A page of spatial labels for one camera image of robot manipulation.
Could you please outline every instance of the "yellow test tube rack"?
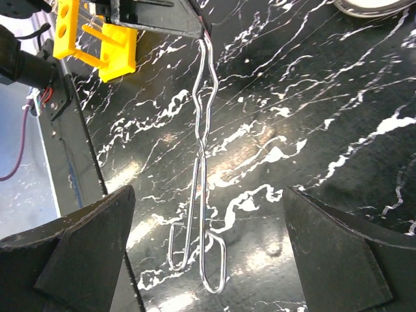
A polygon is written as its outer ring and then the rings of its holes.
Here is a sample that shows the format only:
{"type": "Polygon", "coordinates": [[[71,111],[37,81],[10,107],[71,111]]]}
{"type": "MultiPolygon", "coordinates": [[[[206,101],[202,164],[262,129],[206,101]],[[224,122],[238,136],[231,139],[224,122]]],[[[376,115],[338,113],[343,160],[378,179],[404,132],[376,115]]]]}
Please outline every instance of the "yellow test tube rack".
{"type": "Polygon", "coordinates": [[[136,70],[137,30],[103,23],[101,32],[83,25],[83,31],[101,40],[100,58],[75,47],[77,39],[79,0],[58,0],[57,29],[53,56],[73,56],[98,69],[106,83],[136,70]]]}

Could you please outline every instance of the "floor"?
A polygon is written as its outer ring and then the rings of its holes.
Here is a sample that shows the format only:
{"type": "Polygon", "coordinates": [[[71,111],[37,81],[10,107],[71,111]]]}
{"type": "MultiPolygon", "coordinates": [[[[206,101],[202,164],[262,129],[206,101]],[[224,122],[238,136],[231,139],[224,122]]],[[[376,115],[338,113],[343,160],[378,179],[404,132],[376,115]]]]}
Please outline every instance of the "floor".
{"type": "MultiPolygon", "coordinates": [[[[29,19],[16,23],[15,19],[0,16],[0,24],[16,36],[33,30],[29,19]]],[[[36,52],[32,40],[24,41],[21,48],[36,52]]],[[[0,176],[7,175],[17,161],[22,106],[28,94],[29,87],[23,84],[0,84],[0,176]]],[[[0,239],[56,219],[58,212],[53,196],[38,120],[29,114],[21,166],[13,177],[0,182],[0,239]]]]}
{"type": "MultiPolygon", "coordinates": [[[[364,20],[331,1],[200,3],[214,23],[220,78],[207,216],[228,248],[221,295],[202,286],[197,231],[185,272],[166,260],[170,224],[187,210],[196,151],[197,44],[141,33],[138,72],[111,84],[71,61],[107,187],[136,190],[127,249],[138,287],[151,312],[307,311],[283,219],[284,187],[415,234],[415,10],[364,20]]],[[[77,43],[99,51],[86,34],[77,43]]],[[[212,82],[204,76],[203,85],[206,103],[212,82]]],[[[209,241],[207,250],[215,283],[219,247],[209,241]]]]}

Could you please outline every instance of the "black marble surface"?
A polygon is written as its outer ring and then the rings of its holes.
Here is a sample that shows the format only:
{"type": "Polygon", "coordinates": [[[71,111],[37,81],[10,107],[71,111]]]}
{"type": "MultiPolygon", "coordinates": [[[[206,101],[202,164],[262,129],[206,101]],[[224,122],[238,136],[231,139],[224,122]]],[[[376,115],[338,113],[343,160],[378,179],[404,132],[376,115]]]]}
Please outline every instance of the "black marble surface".
{"type": "MultiPolygon", "coordinates": [[[[127,249],[138,287],[151,312],[307,311],[283,219],[284,187],[414,235],[415,11],[367,20],[330,1],[200,3],[214,23],[220,78],[207,212],[228,247],[220,295],[202,286],[197,230],[184,273],[166,258],[170,224],[187,209],[196,151],[196,42],[141,33],[138,72],[111,84],[70,61],[107,187],[136,190],[127,249]]],[[[86,34],[78,44],[99,51],[86,34]]],[[[204,77],[206,103],[212,82],[204,77]]],[[[219,247],[208,240],[207,249],[215,282],[219,247]]]]}

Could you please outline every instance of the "metal wire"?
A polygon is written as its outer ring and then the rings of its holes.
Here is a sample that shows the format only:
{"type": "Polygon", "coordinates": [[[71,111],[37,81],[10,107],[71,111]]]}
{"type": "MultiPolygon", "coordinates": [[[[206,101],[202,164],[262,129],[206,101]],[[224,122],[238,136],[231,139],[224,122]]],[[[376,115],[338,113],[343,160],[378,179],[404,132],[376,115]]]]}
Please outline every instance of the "metal wire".
{"type": "Polygon", "coordinates": [[[198,74],[196,76],[194,88],[192,89],[192,98],[194,100],[195,109],[196,109],[196,121],[195,121],[195,137],[198,143],[198,152],[194,161],[194,171],[192,174],[192,183],[191,183],[191,190],[190,190],[190,200],[189,200],[189,208],[188,208],[188,220],[186,226],[186,237],[185,237],[185,247],[183,252],[183,260],[179,265],[174,265],[173,257],[174,257],[174,239],[175,239],[175,228],[177,226],[184,227],[184,222],[174,222],[170,227],[169,232],[169,246],[168,246],[168,262],[172,270],[181,271],[183,270],[189,260],[189,253],[190,253],[190,240],[192,235],[192,220],[194,216],[194,208],[195,208],[195,198],[196,198],[196,187],[198,182],[198,174],[201,170],[201,195],[200,195],[200,276],[202,279],[202,283],[204,287],[213,294],[221,293],[224,290],[226,285],[226,274],[227,274],[227,248],[224,240],[219,237],[217,234],[213,233],[212,231],[206,229],[205,224],[205,212],[207,208],[207,157],[205,155],[205,150],[207,147],[209,131],[211,128],[211,107],[218,92],[218,77],[216,76],[215,67],[214,67],[214,53],[213,53],[213,45],[211,43],[211,39],[209,38],[208,33],[205,31],[203,40],[198,40],[200,44],[201,50],[201,61],[200,61],[200,68],[198,74]],[[208,67],[209,72],[211,74],[211,78],[214,82],[213,91],[209,96],[209,100],[207,103],[207,107],[205,110],[205,130],[201,137],[200,135],[200,124],[202,118],[202,104],[200,103],[196,91],[199,87],[201,82],[203,68],[205,65],[205,56],[206,50],[208,49],[208,67]],[[221,248],[221,267],[220,267],[220,283],[217,288],[213,289],[211,284],[207,279],[207,275],[205,272],[205,236],[208,235],[215,241],[220,244],[221,248]]]}

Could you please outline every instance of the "purple cable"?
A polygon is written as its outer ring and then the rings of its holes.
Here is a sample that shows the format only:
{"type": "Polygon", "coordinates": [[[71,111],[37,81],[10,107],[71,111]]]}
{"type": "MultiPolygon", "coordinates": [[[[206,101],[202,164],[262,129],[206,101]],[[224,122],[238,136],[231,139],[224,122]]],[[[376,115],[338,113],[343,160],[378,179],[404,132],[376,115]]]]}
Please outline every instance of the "purple cable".
{"type": "Polygon", "coordinates": [[[4,177],[0,177],[0,182],[4,182],[6,180],[9,180],[12,176],[14,176],[16,171],[18,171],[18,169],[19,169],[21,159],[23,158],[23,150],[25,149],[26,119],[27,119],[27,114],[29,112],[29,109],[30,109],[30,100],[27,102],[27,105],[25,107],[25,111],[23,112],[23,125],[21,127],[20,152],[19,152],[19,156],[18,156],[18,161],[14,165],[13,170],[8,175],[6,175],[4,177]]]}

